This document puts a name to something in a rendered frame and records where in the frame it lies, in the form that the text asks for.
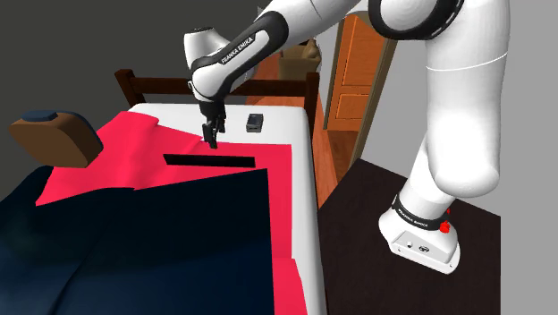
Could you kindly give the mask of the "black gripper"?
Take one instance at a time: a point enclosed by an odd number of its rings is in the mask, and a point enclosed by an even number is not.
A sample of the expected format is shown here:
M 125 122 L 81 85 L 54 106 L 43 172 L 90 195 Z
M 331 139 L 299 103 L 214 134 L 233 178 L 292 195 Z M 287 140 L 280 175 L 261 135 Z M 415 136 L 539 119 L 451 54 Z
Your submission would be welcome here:
M 204 141 L 211 149 L 217 148 L 216 137 L 219 132 L 225 132 L 226 112 L 223 100 L 199 101 L 201 114 L 206 117 L 207 123 L 202 124 Z

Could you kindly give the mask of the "white bed with brown headboard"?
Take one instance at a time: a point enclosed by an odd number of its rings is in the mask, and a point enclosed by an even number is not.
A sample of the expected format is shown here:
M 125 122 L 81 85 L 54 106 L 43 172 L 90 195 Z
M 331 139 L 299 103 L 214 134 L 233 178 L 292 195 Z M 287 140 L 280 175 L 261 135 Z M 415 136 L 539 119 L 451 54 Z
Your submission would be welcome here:
M 326 315 L 317 231 L 317 197 L 307 112 L 298 106 L 247 105 L 229 105 L 225 111 L 226 131 L 219 137 L 217 148 L 222 142 L 289 144 L 292 147 L 292 258 L 297 264 L 300 275 L 307 315 Z M 160 125 L 196 134 L 204 141 L 201 131 L 203 117 L 195 105 L 140 103 L 123 112 L 154 116 Z M 264 115 L 261 132 L 246 132 L 249 114 Z M 240 167 L 242 170 L 235 174 L 262 170 L 256 167 L 254 157 L 245 155 L 229 157 L 216 153 L 209 156 L 166 153 L 164 160 L 167 165 L 179 168 Z

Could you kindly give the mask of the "red blanket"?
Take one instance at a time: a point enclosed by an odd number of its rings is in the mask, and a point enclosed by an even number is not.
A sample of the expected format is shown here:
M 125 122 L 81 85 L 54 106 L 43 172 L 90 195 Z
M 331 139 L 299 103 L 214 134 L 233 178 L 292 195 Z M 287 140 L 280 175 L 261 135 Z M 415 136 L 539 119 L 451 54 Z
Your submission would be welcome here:
M 240 167 L 169 166 L 166 153 L 252 156 L 268 173 L 276 315 L 307 315 L 297 264 L 292 258 L 292 147 L 289 144 L 222 142 L 212 150 L 200 136 L 160 125 L 157 118 L 121 112 L 97 132 L 104 148 L 85 168 L 57 167 L 38 197 L 45 205 L 102 188 L 135 190 L 240 172 Z

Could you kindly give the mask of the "tan cardboard box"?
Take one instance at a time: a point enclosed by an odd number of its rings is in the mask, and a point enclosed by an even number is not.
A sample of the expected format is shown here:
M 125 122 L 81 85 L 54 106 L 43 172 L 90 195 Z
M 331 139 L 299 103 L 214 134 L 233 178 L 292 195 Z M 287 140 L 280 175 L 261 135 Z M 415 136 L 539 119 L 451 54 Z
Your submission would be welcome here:
M 305 81 L 308 72 L 316 72 L 321 63 L 320 51 L 314 39 L 305 45 L 283 50 L 278 60 L 278 79 Z

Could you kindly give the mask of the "dark blue blanket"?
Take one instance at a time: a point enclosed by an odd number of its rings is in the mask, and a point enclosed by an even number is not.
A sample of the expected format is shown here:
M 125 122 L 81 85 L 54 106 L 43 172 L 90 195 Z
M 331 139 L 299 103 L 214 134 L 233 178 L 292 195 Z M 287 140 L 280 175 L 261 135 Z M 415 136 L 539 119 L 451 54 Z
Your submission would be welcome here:
M 0 200 L 0 315 L 275 315 L 266 170 Z

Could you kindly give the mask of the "orange wooden door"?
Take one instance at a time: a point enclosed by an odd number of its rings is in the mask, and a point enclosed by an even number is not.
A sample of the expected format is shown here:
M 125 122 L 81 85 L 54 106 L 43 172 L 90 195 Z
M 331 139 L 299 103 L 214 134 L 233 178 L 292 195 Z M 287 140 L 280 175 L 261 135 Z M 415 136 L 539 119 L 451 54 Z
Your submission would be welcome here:
M 352 14 L 338 27 L 325 128 L 329 136 L 334 167 L 346 171 L 362 124 L 370 123 L 397 42 L 384 38 L 368 25 L 368 15 Z

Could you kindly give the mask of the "brown pillow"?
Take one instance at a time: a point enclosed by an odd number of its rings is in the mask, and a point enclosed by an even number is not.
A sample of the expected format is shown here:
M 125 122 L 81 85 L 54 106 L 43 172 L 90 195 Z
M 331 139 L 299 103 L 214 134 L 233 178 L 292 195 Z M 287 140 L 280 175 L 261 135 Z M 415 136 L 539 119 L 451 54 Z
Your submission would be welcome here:
M 27 123 L 20 118 L 8 131 L 32 157 L 47 166 L 86 168 L 102 151 L 96 143 L 78 146 L 48 123 Z

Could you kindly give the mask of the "dark robot stand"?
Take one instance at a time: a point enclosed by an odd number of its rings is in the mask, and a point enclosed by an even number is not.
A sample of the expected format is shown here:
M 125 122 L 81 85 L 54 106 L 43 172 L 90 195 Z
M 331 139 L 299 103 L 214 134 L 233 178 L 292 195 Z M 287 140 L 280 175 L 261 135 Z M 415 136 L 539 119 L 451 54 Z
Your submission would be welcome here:
M 378 219 L 403 176 L 357 160 L 318 211 L 328 315 L 501 315 L 501 219 L 456 200 L 450 275 L 391 253 Z

